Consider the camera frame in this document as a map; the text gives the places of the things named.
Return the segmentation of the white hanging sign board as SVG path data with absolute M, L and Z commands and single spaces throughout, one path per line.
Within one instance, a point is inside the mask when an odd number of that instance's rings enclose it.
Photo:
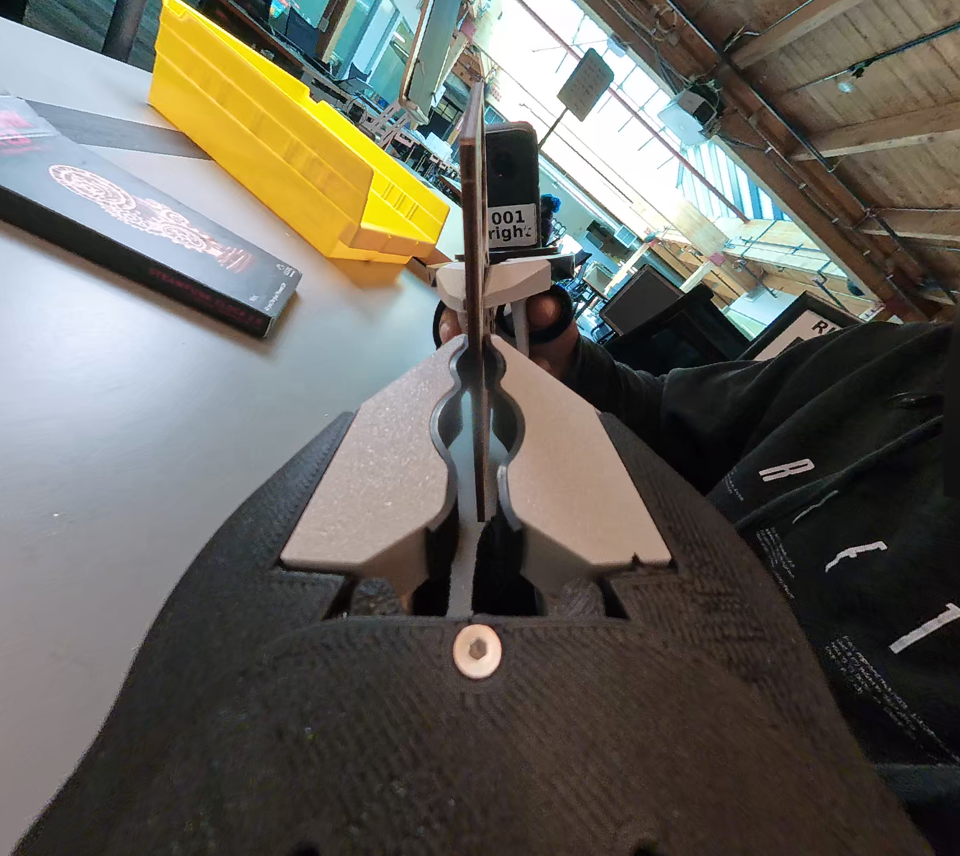
M 591 47 L 560 87 L 557 99 L 565 111 L 584 122 L 614 80 L 614 70 Z

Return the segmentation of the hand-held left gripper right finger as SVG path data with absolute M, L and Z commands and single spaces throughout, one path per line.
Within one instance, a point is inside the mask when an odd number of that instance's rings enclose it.
M 517 413 L 518 438 L 498 469 L 500 506 L 523 538 L 521 574 L 559 594 L 671 553 L 598 411 L 502 338 L 498 387 Z

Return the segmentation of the white framed sign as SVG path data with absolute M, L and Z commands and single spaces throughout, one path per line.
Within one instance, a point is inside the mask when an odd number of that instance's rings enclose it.
M 736 358 L 767 361 L 786 349 L 859 325 L 861 319 L 807 292 L 798 295 Z

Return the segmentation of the white ceiling device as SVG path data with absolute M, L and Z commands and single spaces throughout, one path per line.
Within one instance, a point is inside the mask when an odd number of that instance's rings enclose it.
M 714 137 L 724 109 L 724 100 L 713 85 L 692 82 L 675 94 L 656 118 L 682 148 L 689 149 Z

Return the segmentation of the yellow plastic bin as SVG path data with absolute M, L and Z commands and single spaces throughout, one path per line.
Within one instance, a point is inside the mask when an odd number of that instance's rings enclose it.
M 450 204 L 347 117 L 182 0 L 161 0 L 149 103 L 324 257 L 434 253 Z

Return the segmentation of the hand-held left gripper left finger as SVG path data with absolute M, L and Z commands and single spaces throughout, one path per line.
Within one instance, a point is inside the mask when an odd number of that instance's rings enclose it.
M 281 552 L 284 566 L 382 578 L 399 596 L 427 580 L 426 536 L 455 496 L 434 416 L 454 392 L 465 342 L 452 339 L 360 406 Z

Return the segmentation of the black puzzle box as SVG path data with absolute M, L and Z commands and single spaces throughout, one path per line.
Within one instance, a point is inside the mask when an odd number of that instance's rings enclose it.
M 1 98 L 2 221 L 265 338 L 302 273 Z

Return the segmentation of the grey desk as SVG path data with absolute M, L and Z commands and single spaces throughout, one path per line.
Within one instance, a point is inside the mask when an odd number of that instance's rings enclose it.
M 434 348 L 433 289 L 330 262 L 170 128 L 150 75 L 2 21 L 2 90 L 122 123 L 94 151 L 302 279 L 266 340 L 2 225 L 1 847 L 73 772 L 171 589 L 342 412 Z

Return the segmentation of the wooden puzzle sheet with gears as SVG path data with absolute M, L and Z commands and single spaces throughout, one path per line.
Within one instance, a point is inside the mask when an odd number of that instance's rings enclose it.
M 488 521 L 494 513 L 490 469 L 491 409 L 485 361 L 492 323 L 485 308 L 489 238 L 486 229 L 484 111 L 484 85 L 475 83 L 470 88 L 459 138 L 464 279 L 462 332 L 465 335 L 460 372 L 470 403 L 476 517 L 481 523 Z

